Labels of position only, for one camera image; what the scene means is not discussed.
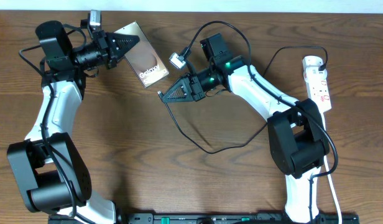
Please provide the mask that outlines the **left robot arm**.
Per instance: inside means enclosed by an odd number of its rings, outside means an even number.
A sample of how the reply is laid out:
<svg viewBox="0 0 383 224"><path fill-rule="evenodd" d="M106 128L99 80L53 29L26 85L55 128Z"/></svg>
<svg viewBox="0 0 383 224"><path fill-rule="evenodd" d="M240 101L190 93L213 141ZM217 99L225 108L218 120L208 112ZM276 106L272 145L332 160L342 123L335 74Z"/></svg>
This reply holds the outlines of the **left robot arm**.
<svg viewBox="0 0 383 224"><path fill-rule="evenodd" d="M44 51L35 67L44 98L33 128L7 150L23 203L32 213L46 213L50 223L127 223L114 202L93 190L72 131L86 79L100 66L114 68L140 39L87 20L79 27L47 21L35 33Z"/></svg>

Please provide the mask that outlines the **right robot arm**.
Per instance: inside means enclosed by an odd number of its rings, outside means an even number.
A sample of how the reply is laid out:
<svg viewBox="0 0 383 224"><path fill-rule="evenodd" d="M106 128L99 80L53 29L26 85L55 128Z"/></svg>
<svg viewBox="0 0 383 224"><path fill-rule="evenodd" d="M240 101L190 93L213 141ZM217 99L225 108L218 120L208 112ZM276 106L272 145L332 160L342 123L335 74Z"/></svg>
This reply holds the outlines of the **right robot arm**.
<svg viewBox="0 0 383 224"><path fill-rule="evenodd" d="M187 62L188 47L172 54L170 62L177 68L187 66L189 71L165 93L159 93L160 99L165 106L200 101L206 92L221 85L250 104L265 120L270 154L285 175L287 218L294 223L315 223L320 216L316 181L331 146L318 105L311 98L299 101L277 89L250 61L235 57L220 33L200 44L208 67L197 72Z"/></svg>

